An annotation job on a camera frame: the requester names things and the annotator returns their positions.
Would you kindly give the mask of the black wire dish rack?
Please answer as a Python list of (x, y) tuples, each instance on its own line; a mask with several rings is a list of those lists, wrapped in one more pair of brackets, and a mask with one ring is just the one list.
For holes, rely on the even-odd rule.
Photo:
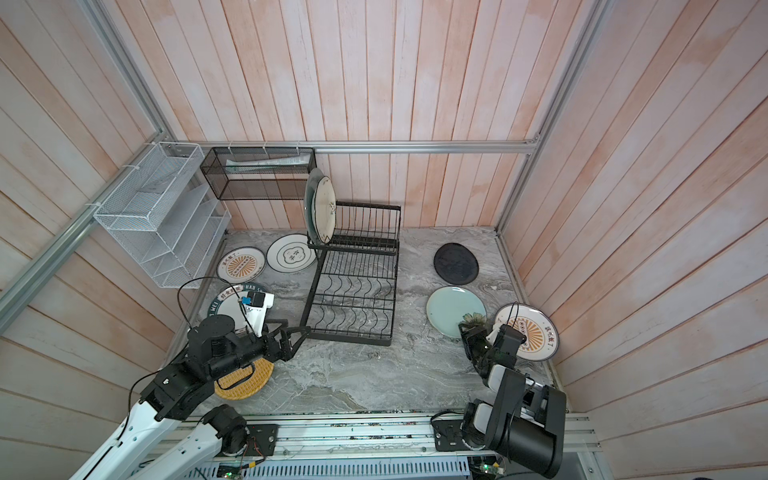
[(389, 346), (395, 324), (401, 207), (340, 201), (301, 318), (313, 339)]

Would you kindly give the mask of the large teal green plate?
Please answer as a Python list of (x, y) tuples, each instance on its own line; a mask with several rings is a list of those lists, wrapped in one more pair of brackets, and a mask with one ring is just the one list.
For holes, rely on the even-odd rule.
[(318, 244), (320, 242), (320, 238), (315, 227), (315, 219), (313, 213), (314, 197), (317, 191), (317, 187), (323, 178), (323, 172), (319, 168), (314, 168), (308, 176), (304, 195), (304, 214), (308, 237), (309, 240), (314, 244)]

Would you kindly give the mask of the cream floral plate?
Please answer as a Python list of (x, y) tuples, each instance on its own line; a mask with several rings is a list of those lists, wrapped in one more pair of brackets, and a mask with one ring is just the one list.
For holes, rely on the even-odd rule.
[(336, 223), (336, 195), (329, 177), (318, 182), (313, 200), (314, 227), (319, 241), (328, 244)]

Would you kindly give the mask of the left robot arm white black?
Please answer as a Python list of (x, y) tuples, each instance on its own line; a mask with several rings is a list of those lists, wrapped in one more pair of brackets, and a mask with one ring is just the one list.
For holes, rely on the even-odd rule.
[(187, 345), (164, 368), (148, 375), (148, 384), (125, 420), (74, 473), (76, 479), (179, 479), (218, 454), (241, 457), (251, 434), (233, 407), (220, 405), (198, 421), (175, 446), (148, 466), (140, 464), (155, 446), (196, 410), (223, 377), (254, 361), (291, 360), (311, 330), (283, 320), (275, 330), (237, 333), (227, 315), (213, 315), (192, 327)]

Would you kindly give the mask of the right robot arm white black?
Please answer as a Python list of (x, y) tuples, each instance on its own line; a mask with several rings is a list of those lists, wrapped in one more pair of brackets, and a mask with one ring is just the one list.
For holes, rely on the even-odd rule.
[(462, 322), (459, 331), (467, 358), (494, 395), (491, 403), (476, 399), (467, 405), (463, 442), (554, 478), (563, 460), (565, 393), (515, 369), (518, 350), (527, 341), (520, 331), (503, 325), (493, 341), (484, 326)]

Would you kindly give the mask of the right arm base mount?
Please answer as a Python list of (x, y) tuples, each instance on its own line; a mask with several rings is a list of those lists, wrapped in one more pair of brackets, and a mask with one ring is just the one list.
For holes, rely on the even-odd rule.
[(491, 411), (482, 408), (466, 411), (462, 418), (453, 418), (457, 412), (445, 410), (430, 418), (434, 446), (438, 452), (491, 450), (486, 439)]

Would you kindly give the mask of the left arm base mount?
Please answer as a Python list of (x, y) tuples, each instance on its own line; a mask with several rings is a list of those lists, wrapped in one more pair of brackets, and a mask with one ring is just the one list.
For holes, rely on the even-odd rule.
[(220, 454), (224, 456), (256, 456), (267, 458), (274, 454), (279, 425), (248, 423), (229, 405), (219, 405), (200, 420), (213, 428), (221, 441)]

